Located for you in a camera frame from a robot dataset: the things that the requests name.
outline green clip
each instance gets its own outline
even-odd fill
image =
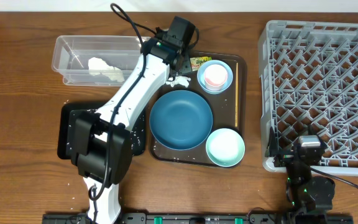
[[[242,218],[235,218],[234,224],[242,224]]]
[[[162,217],[154,217],[154,224],[162,224]]]

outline clear plastic bin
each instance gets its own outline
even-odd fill
[[[63,35],[56,40],[52,70],[63,75],[66,85],[121,86],[124,82],[112,80],[110,75],[122,75],[126,80],[135,69],[139,56],[137,37]],[[121,71],[89,70],[88,60],[93,57],[101,58]]]

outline small bowl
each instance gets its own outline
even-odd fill
[[[207,87],[206,87],[204,72],[205,72],[205,69],[210,65],[222,65],[227,71],[227,80],[223,84],[222,88],[218,91],[212,91],[212,90],[207,89]],[[202,66],[200,66],[200,69],[198,69],[197,80],[205,92],[207,92],[209,94],[213,94],[213,95],[220,94],[224,90],[227,90],[227,88],[229,88],[229,86],[233,82],[233,72],[228,64],[226,64],[220,60],[210,60],[210,61],[207,61],[204,64],[202,64]]]
[[[204,71],[204,80],[207,89],[219,91],[227,81],[227,70],[222,65],[210,65]]]
[[[246,152],[242,137],[228,128],[218,129],[209,135],[205,147],[209,159],[221,167],[238,164]]]

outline crumpled white object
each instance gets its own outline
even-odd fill
[[[103,59],[93,57],[88,60],[88,67],[89,70],[110,70],[114,72],[89,72],[90,75],[105,75],[107,76],[111,81],[117,80],[117,82],[123,82],[124,74],[122,73],[121,69],[113,66],[109,66]]]
[[[174,87],[175,85],[179,84],[179,85],[183,85],[184,87],[189,87],[189,81],[191,80],[191,78],[189,77],[184,77],[184,76],[177,76],[175,77],[175,80],[173,77],[169,78],[168,81],[165,82],[165,84],[167,85],[171,85],[172,87]]]

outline tray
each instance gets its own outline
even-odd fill
[[[197,71],[187,73],[186,76],[191,78],[188,88],[180,85],[171,87],[164,85],[158,92],[158,97],[174,91],[174,90],[189,90],[202,96],[210,105],[213,113],[213,127],[212,131],[219,128],[231,128],[236,130],[241,136],[244,134],[244,118],[245,118],[245,92],[247,82],[247,65],[239,56],[212,54],[204,52],[193,52],[190,57],[212,57],[214,60],[222,60],[226,62],[233,71],[233,82],[231,86],[224,92],[218,95],[211,95],[205,92],[198,84]],[[206,140],[199,146],[185,151],[177,151],[166,148],[155,140],[150,135],[149,150],[151,154],[161,161],[182,162],[187,164],[198,164],[204,166],[216,166],[208,158],[205,150]]]
[[[329,149],[317,169],[358,175],[358,24],[270,21],[259,39],[264,167],[269,129],[279,149],[292,147],[307,125]]]

